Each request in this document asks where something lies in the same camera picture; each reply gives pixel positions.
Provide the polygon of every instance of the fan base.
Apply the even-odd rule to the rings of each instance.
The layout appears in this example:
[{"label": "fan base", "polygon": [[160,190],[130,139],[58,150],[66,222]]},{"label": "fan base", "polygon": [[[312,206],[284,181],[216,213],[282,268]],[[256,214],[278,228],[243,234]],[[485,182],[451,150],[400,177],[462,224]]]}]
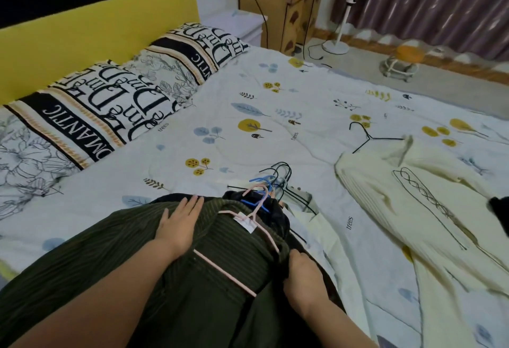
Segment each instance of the fan base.
[{"label": "fan base", "polygon": [[334,41],[332,40],[324,42],[322,48],[324,49],[324,51],[332,53],[333,55],[344,55],[345,53],[348,52],[348,49],[350,49],[347,43],[342,41],[334,43]]}]

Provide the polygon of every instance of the purple curtain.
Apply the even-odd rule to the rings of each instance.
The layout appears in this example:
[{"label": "purple curtain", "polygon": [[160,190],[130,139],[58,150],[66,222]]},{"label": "purple curtain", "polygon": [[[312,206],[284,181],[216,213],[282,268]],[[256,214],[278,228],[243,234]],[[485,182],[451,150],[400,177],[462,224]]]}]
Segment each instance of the purple curtain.
[{"label": "purple curtain", "polygon": [[[340,23],[345,7],[345,0],[335,0],[331,21]],[[509,60],[509,0],[359,0],[348,22],[402,40]]]}]

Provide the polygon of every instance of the cream knit cardigan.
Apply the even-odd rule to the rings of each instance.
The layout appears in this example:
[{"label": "cream knit cardigan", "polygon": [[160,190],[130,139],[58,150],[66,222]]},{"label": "cream knit cardigan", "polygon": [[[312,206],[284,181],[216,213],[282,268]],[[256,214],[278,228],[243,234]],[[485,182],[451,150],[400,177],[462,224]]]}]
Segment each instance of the cream knit cardigan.
[{"label": "cream knit cardigan", "polygon": [[451,152],[412,137],[343,153],[335,172],[361,207],[411,249],[423,346],[477,347],[452,280],[509,293],[509,240],[487,208],[494,193],[483,178]]}]

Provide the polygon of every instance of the hand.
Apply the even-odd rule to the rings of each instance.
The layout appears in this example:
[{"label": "hand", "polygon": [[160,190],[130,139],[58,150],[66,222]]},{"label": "hand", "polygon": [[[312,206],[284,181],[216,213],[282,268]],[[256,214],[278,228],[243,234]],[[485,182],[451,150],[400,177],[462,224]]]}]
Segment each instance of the hand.
[{"label": "hand", "polygon": [[161,242],[163,247],[169,249],[172,261],[183,255],[191,246],[194,225],[203,207],[203,201],[203,197],[198,199],[196,195],[193,195],[189,202],[184,198],[169,218],[168,209],[164,209],[154,241]]},{"label": "hand", "polygon": [[317,264],[295,249],[289,253],[289,277],[284,281],[283,290],[289,304],[304,320],[315,306],[329,300]]}]

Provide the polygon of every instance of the orange stool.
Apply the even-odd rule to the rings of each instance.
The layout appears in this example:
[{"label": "orange stool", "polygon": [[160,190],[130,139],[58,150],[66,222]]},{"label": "orange stool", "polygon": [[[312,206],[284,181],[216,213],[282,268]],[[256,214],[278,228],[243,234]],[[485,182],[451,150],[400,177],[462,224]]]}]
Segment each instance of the orange stool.
[{"label": "orange stool", "polygon": [[[419,63],[424,60],[425,53],[417,48],[408,45],[400,45],[396,53],[385,60],[383,75],[389,77],[392,73],[402,75],[406,82],[409,82],[419,69]],[[398,62],[408,63],[402,68],[397,68]]]}]

